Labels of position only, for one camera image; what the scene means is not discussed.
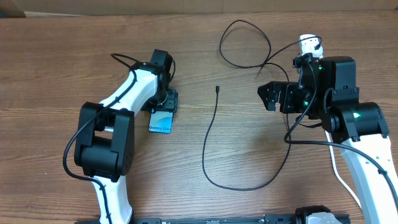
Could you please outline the Samsung Galaxy smartphone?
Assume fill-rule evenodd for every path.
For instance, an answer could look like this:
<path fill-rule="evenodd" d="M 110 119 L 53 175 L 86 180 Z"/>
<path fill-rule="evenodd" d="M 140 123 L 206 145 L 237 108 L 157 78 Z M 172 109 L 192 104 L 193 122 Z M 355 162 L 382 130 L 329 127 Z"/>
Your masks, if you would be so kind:
<path fill-rule="evenodd" d="M 149 121 L 149 131 L 153 133 L 170 134 L 172 132 L 174 114 L 168 111 L 152 113 Z"/>

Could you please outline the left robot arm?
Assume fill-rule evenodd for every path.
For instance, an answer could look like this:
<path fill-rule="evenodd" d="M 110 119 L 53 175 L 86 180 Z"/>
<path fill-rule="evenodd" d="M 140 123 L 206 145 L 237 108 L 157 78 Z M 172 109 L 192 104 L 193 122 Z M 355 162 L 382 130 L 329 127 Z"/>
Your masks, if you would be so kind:
<path fill-rule="evenodd" d="M 134 160 L 138 112 L 150 113 L 150 131 L 169 134 L 178 108 L 178 93 L 169 87 L 175 60 L 168 52 L 155 49 L 148 62 L 135 60 L 127 68 L 127 79 L 112 95 L 81 107 L 78 129 L 68 143 L 83 170 L 80 179 L 95 188 L 101 212 L 96 223 L 134 221 L 126 176 Z"/>

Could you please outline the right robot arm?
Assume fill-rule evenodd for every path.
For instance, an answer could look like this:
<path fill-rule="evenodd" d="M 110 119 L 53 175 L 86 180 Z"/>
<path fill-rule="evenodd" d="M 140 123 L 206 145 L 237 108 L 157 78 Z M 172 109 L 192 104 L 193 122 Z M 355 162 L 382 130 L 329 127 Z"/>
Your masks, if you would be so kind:
<path fill-rule="evenodd" d="M 351 57 L 293 59 L 297 82 L 269 82 L 257 89 L 266 110 L 319 119 L 331 135 L 320 145 L 337 147 L 351 173 L 366 223 L 397 223 L 397 172 L 382 109 L 359 101 Z"/>

